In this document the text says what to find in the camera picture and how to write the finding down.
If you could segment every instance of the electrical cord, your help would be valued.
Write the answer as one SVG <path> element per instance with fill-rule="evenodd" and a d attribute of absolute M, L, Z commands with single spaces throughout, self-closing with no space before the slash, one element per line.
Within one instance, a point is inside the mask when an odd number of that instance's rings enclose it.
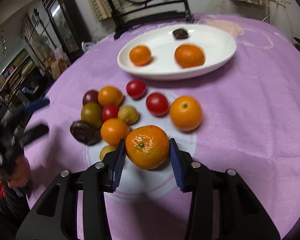
<path fill-rule="evenodd" d="M 278 5 L 278 3 L 275 3 L 275 7 L 274 7 L 274 11 L 273 11 L 273 13 L 272 13 L 272 14 L 270 14 L 270 15 L 268 15 L 267 17 L 265 17 L 265 18 L 262 20 L 262 22 L 264 22 L 264 21 L 265 21 L 265 19 L 267 19 L 268 17 L 270 17 L 271 15 L 273 15 L 273 14 L 274 14 L 275 10 L 277 9 L 277 5 Z"/>

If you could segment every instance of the ceiling light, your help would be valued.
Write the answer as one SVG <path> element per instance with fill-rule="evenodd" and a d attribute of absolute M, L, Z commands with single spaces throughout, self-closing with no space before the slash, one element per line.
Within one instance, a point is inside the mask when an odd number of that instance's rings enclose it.
<path fill-rule="evenodd" d="M 54 12 L 52 13 L 52 17 L 56 15 L 58 10 L 60 10 L 60 5 L 58 5 L 58 7 L 54 10 Z"/>

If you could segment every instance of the table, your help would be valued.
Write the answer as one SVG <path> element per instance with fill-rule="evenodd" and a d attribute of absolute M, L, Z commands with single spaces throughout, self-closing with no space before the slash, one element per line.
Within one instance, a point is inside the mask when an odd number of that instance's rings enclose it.
<path fill-rule="evenodd" d="M 231 33 L 238 45 L 234 57 L 195 79 L 146 83 L 199 100 L 205 121 L 196 131 L 194 159 L 212 170 L 237 170 L 283 238 L 300 217 L 300 53 L 267 23 L 206 14 L 196 14 L 195 22 Z M 48 137 L 25 150 L 33 182 L 30 207 L 61 170 L 88 167 L 84 145 L 69 132 L 79 119 L 85 91 L 108 84 L 125 91 L 131 76 L 117 66 L 120 49 L 137 35 L 175 23 L 139 27 L 116 41 L 110 35 L 55 82 L 47 94 L 50 106 L 36 112 L 28 125 L 45 122 L 50 127 Z M 153 200 L 105 199 L 114 240 L 183 239 L 190 195 L 176 186 Z M 78 237 L 83 238 L 80 216 Z"/>

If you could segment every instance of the green fruit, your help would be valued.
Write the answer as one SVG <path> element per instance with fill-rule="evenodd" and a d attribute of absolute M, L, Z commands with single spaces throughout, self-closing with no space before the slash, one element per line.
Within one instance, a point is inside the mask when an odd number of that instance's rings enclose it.
<path fill-rule="evenodd" d="M 114 152 L 117 148 L 115 146 L 107 145 L 104 146 L 100 152 L 100 160 L 103 161 L 103 158 L 106 156 L 109 152 Z"/>
<path fill-rule="evenodd" d="M 118 118 L 126 124 L 133 124 L 138 120 L 139 113 L 132 106 L 123 106 L 118 112 Z"/>
<path fill-rule="evenodd" d="M 81 110 L 81 120 L 99 129 L 103 124 L 102 107 L 95 102 L 85 104 Z"/>

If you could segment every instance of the dark cookie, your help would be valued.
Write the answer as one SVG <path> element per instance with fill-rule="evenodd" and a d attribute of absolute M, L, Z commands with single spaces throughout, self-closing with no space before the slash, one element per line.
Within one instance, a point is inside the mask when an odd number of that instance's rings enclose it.
<path fill-rule="evenodd" d="M 189 37 L 188 32 L 185 29 L 176 29 L 172 34 L 177 40 L 184 40 Z"/>
<path fill-rule="evenodd" d="M 98 129 L 85 121 L 73 122 L 70 126 L 70 132 L 77 141 L 87 146 L 95 145 L 100 141 Z"/>

